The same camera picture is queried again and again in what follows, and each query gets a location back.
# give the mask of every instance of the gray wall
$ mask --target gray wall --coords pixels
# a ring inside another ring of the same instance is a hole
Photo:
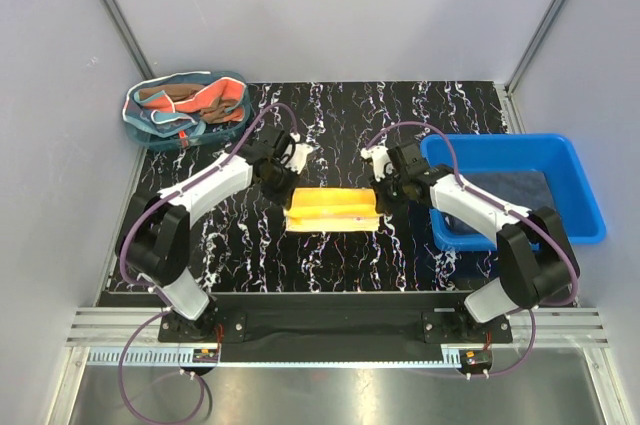
[[[640,0],[569,0],[524,81],[528,132],[575,144],[605,216],[604,243],[578,250],[581,297],[600,308],[640,418]]]
[[[119,0],[159,74],[506,81],[551,0]]]
[[[76,307],[90,305],[136,148],[139,76],[98,0],[0,0],[0,422],[42,423]]]

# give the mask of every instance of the marble tabletop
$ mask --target marble tabletop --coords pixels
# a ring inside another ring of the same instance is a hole
[[[505,133],[491,82],[358,82],[252,84],[254,110],[290,104],[303,140],[315,152],[300,186],[368,187],[370,167],[359,150],[381,128],[401,120],[428,121],[447,133]],[[286,114],[271,123],[290,129]],[[394,130],[387,145],[425,132]],[[219,147],[147,152],[138,187],[175,184],[209,165]],[[189,268],[209,292],[441,290],[455,277],[489,277],[495,254],[441,252],[428,209],[409,205],[384,217],[377,232],[285,233],[282,209],[256,188],[221,203],[194,225]],[[139,291],[116,269],[109,291]]]

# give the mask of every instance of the reflective metal surface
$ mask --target reflective metal surface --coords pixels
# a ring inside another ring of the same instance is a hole
[[[497,351],[495,369],[515,359]],[[134,404],[159,421],[186,416],[198,386],[174,377],[149,389],[168,368],[128,368]],[[413,370],[225,369],[205,376],[213,410],[197,424],[604,424],[579,350],[536,350],[503,378],[466,382]],[[429,373],[451,376],[453,371]],[[140,423],[122,406],[115,367],[89,366],[78,394],[74,425]]]

